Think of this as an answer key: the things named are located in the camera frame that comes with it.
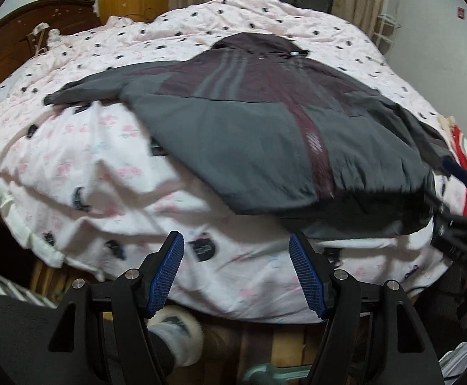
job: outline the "bed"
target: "bed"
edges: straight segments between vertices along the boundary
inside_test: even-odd
[[[94,1],[89,0],[39,0],[0,20],[0,87],[9,76],[4,85],[12,86],[20,74],[19,68],[34,56],[36,45],[46,47],[48,30],[59,29],[62,34],[73,34],[99,26],[101,22],[93,5]],[[34,36],[34,28],[41,23],[47,23],[49,28]],[[9,87],[0,88],[0,99],[7,97],[8,91]],[[72,279],[79,276],[93,278],[67,266],[55,271],[38,260],[31,277],[31,289],[57,301]]]
[[[378,89],[450,146],[439,114],[393,73],[359,29],[326,13],[275,0],[215,0],[173,10],[151,24],[113,16],[98,26],[90,24],[98,20],[89,3],[80,22],[67,20],[70,25],[49,33],[44,54],[29,59],[35,38],[28,34],[42,21],[56,27],[47,16],[62,19],[63,13],[53,6],[8,34],[20,37],[23,57],[1,50],[10,44],[0,46],[0,216],[17,242],[51,268],[68,265],[104,280],[137,267],[169,231],[178,230],[186,248],[172,300],[245,321],[317,322],[288,256],[288,233],[275,219],[233,214],[181,164],[153,156],[148,132],[121,103],[61,110],[45,106],[44,97],[108,68],[187,60],[228,35],[255,32],[291,39],[312,59]],[[25,16],[32,10],[24,9]],[[9,20],[2,28],[12,27]],[[461,213],[465,187],[441,175],[436,186],[452,211]],[[88,203],[93,213],[87,216],[82,210]],[[314,246],[326,248],[336,266],[361,281],[392,278],[408,290],[430,285],[447,269],[429,246],[432,229],[429,224],[398,238]]]

